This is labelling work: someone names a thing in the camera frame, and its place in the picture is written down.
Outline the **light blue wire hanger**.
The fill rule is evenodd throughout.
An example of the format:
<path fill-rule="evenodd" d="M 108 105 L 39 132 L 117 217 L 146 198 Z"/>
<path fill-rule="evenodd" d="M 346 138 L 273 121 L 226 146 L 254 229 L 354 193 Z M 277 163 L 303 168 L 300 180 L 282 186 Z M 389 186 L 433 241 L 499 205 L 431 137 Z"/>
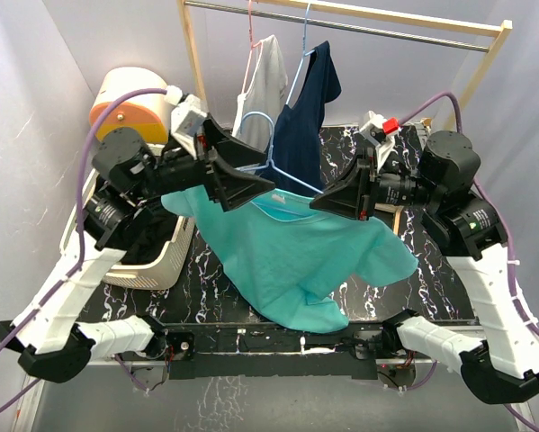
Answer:
<path fill-rule="evenodd" d="M 303 118 L 285 108 L 276 124 L 262 112 L 249 112 L 265 117 L 271 124 L 270 139 L 265 151 L 266 162 L 259 168 L 246 168 L 257 176 L 274 182 L 275 188 L 303 198 L 322 193 L 324 185 L 320 173 L 320 141 L 314 124 L 303 123 Z"/>

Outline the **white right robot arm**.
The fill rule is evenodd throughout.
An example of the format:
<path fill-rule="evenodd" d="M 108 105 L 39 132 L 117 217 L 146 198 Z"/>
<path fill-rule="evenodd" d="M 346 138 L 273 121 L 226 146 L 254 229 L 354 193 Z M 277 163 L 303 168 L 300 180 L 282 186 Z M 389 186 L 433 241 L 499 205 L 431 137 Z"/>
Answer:
<path fill-rule="evenodd" d="M 379 203 L 420 207 L 423 227 L 461 279 L 484 335 L 465 336 L 404 310 L 382 323 L 381 350 L 395 357 L 413 351 L 446 365 L 484 403 L 523 403 L 539 394 L 539 334 L 510 272 L 508 232 L 472 190 L 480 164 L 467 137 L 441 130 L 429 136 L 414 173 L 379 173 L 367 149 L 310 207 L 353 220 L 371 218 Z"/>

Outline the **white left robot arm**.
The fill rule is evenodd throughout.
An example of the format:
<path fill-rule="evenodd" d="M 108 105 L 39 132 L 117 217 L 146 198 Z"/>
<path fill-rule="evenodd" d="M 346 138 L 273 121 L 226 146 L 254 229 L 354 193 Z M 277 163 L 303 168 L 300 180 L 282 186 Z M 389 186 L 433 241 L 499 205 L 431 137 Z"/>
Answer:
<path fill-rule="evenodd" d="M 173 148 L 157 157 L 132 128 L 105 136 L 92 160 L 104 185 L 79 207 L 67 252 L 28 309 L 0 321 L 1 347 L 19 353 L 28 375 L 64 383 L 98 358 L 136 352 L 156 359 L 165 353 L 166 330 L 149 316 L 96 324 L 77 318 L 155 219 L 161 196 L 201 185 L 228 212 L 274 189 L 273 182 L 243 170 L 262 163 L 264 152 L 232 137 L 212 117 L 190 135 L 189 144 L 194 155 Z"/>

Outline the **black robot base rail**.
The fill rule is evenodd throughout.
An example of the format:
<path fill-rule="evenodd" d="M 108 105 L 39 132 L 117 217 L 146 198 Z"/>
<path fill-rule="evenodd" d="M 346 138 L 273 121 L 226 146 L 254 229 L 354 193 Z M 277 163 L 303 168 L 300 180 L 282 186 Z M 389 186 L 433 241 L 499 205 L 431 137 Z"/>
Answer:
<path fill-rule="evenodd" d="M 315 334 L 269 322 L 170 324 L 166 352 L 147 358 L 132 353 L 135 366 L 161 365 L 171 380 L 202 377 L 345 376 L 374 380 L 377 369 L 390 365 L 429 364 L 427 356 L 411 360 L 382 348 L 381 324 L 352 322 L 341 331 Z"/>

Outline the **teal t shirt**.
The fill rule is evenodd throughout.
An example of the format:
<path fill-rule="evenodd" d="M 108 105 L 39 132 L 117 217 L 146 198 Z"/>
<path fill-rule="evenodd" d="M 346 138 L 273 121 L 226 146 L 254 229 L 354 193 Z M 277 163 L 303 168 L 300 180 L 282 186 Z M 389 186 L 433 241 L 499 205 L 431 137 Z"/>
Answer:
<path fill-rule="evenodd" d="M 274 189 L 223 211 L 201 186 L 162 198 L 168 211 L 194 219 L 256 312 L 288 329 L 324 334 L 348 325 L 330 294 L 350 275 L 383 287 L 410 277 L 418 261 L 383 221 L 350 220 L 309 203 Z"/>

